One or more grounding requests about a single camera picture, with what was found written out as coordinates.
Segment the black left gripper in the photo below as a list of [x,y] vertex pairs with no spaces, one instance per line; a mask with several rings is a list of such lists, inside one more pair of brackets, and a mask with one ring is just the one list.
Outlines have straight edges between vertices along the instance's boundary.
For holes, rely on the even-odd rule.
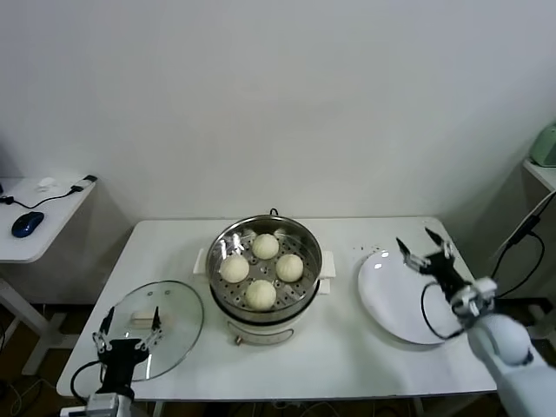
[[104,316],[99,329],[92,334],[99,361],[105,366],[98,394],[132,394],[131,383],[136,365],[149,357],[149,350],[162,338],[162,321],[156,307],[150,334],[143,339],[121,339],[109,343],[108,333],[115,313],[112,307]]

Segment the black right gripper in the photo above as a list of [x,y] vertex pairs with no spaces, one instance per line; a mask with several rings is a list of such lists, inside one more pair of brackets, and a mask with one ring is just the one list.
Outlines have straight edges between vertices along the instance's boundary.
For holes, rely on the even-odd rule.
[[432,276],[440,285],[446,300],[450,302],[459,291],[470,286],[471,282],[466,281],[455,269],[451,242],[428,227],[425,227],[425,231],[438,250],[423,258],[412,253],[400,238],[396,238],[403,262],[421,275]]

